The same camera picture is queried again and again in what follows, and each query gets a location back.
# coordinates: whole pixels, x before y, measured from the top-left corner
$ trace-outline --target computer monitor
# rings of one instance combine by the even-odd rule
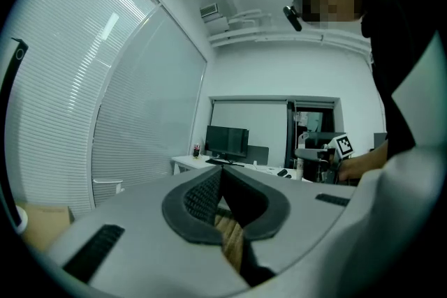
[[[245,158],[248,142],[248,129],[208,126],[205,150],[224,154],[226,157]]]

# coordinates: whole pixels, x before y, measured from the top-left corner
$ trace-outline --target black shirt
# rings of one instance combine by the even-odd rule
[[[392,94],[433,37],[433,1],[363,0],[362,34],[371,38],[373,78],[385,107],[389,158],[415,145]]]

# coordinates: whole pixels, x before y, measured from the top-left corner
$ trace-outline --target white desk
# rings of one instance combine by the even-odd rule
[[[199,156],[194,158],[193,156],[175,156],[173,158],[174,162],[174,175],[180,173],[180,168],[183,167],[188,170],[192,169],[201,169],[203,167],[212,167],[214,164],[206,163],[206,161],[210,159],[209,156]],[[235,163],[245,166],[248,169],[256,170],[258,172],[264,172],[266,174],[277,175],[282,168],[280,167],[269,167],[267,165],[257,165],[256,167],[253,164],[246,163]],[[287,173],[292,177],[291,179],[296,179],[296,170],[287,169]]]

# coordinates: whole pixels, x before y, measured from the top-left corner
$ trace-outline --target keyboard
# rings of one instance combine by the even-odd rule
[[[226,161],[217,161],[216,159],[208,159],[205,163],[214,164],[214,165],[235,165],[237,167],[243,167],[241,164],[229,163]]]

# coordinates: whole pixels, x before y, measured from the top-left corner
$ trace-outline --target person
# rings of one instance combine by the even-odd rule
[[[359,179],[368,170],[415,145],[392,94],[410,73],[437,28],[436,0],[293,0],[296,13],[307,23],[362,20],[362,34],[370,38],[372,75],[385,107],[387,140],[374,151],[348,159],[339,180]]]

